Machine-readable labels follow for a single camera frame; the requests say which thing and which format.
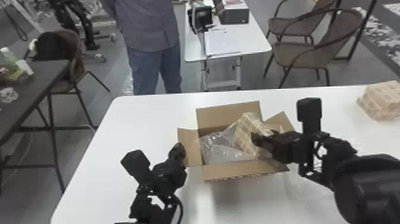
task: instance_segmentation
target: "bottle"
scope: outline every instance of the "bottle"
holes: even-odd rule
[[[15,57],[14,53],[10,51],[7,47],[1,48],[0,51],[3,53],[5,62],[10,67],[16,69],[18,67],[17,61],[18,59]]]

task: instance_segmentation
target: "stack of paper money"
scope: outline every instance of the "stack of paper money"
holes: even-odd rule
[[[270,136],[273,132],[268,129],[261,119],[254,113],[244,113],[237,121],[237,128],[233,141],[235,146],[240,147],[244,152],[253,155],[254,158],[260,156],[261,148],[255,146],[251,141],[251,133]]]
[[[357,103],[372,119],[395,119],[400,116],[400,83],[389,81],[370,85]]]

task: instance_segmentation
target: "notebook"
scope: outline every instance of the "notebook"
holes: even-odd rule
[[[240,53],[236,38],[228,30],[209,30],[204,33],[205,54],[218,56]]]

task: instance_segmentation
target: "brown chair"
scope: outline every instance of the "brown chair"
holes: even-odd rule
[[[307,43],[307,38],[310,39],[310,42],[314,44],[314,38],[311,36],[313,31],[317,28],[317,26],[321,23],[322,19],[324,18],[325,14],[319,14],[318,16],[306,18],[301,21],[297,21],[296,23],[293,23],[285,32],[283,32],[283,29],[289,24],[292,23],[293,20],[296,18],[281,18],[277,17],[278,12],[280,7],[283,5],[283,3],[287,2],[289,0],[283,0],[278,7],[276,8],[275,15],[273,18],[270,18],[268,20],[268,33],[266,37],[270,35],[270,33],[273,33],[276,35],[278,41],[281,40],[282,37],[284,36],[302,36],[304,37],[304,41]],[[318,0],[314,8],[312,8],[311,13],[316,12],[316,11],[322,11],[322,10],[328,10],[329,8],[332,7],[333,3],[335,3],[336,0]]]
[[[291,69],[315,69],[317,71],[318,69],[323,69],[326,74],[326,84],[330,86],[329,71],[326,66],[338,54],[357,29],[360,28],[363,21],[362,15],[355,10],[340,8],[316,11],[299,16],[282,31],[285,34],[286,30],[297,21],[315,16],[319,17],[326,13],[338,12],[340,14],[337,14],[336,19],[331,23],[322,40],[316,45],[299,42],[276,42],[273,45],[270,61],[265,68],[264,78],[267,75],[272,60],[275,58],[276,63],[283,67],[285,73],[278,88],[282,87]]]
[[[59,51],[62,52],[61,55],[57,55],[62,58],[53,58],[53,60],[56,59],[68,59],[71,61],[70,63],[70,69],[69,73],[62,79],[60,80],[57,85],[53,88],[51,95],[77,95],[78,100],[82,106],[83,111],[85,112],[85,116],[89,122],[89,125],[83,125],[83,126],[56,126],[55,130],[79,130],[79,129],[92,129],[95,130],[96,126],[93,124],[92,119],[90,118],[89,112],[83,102],[82,96],[81,96],[81,90],[78,88],[77,84],[87,75],[89,74],[92,76],[107,92],[110,92],[110,89],[102,83],[91,71],[87,71],[85,69],[85,65],[82,60],[82,43],[81,39],[79,36],[67,29],[59,30],[56,32],[46,32],[43,33],[39,36],[38,40],[36,41],[36,50],[37,50],[37,55],[33,57],[33,60],[40,61],[40,60],[49,60],[51,58],[48,58],[46,55],[46,51],[40,53],[38,51],[38,47],[40,45],[43,45],[43,43],[46,43],[47,40],[44,37],[44,35],[50,36],[52,38],[51,40],[55,39],[55,43],[58,43],[59,46]],[[49,124],[46,121],[43,113],[41,112],[40,108],[37,108],[37,111],[39,112],[40,117],[42,118],[44,124],[48,127]],[[50,116],[53,116],[53,109],[51,108],[51,113]]]

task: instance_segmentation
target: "box flap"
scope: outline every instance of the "box flap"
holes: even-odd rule
[[[253,112],[262,119],[258,101],[198,108],[196,114],[199,135],[221,131],[239,120],[245,112]]]
[[[203,164],[200,146],[195,144],[195,140],[197,139],[199,139],[199,133],[197,130],[178,128],[178,141],[185,147],[185,166],[187,167],[201,166]]]
[[[285,112],[283,111],[265,120],[263,123],[267,125],[278,125],[278,126],[280,125],[285,132],[295,130],[290,120],[286,116]]]
[[[258,176],[288,171],[289,169],[272,158],[268,160],[239,161],[222,164],[210,164],[202,167],[205,181],[235,179],[245,176]]]

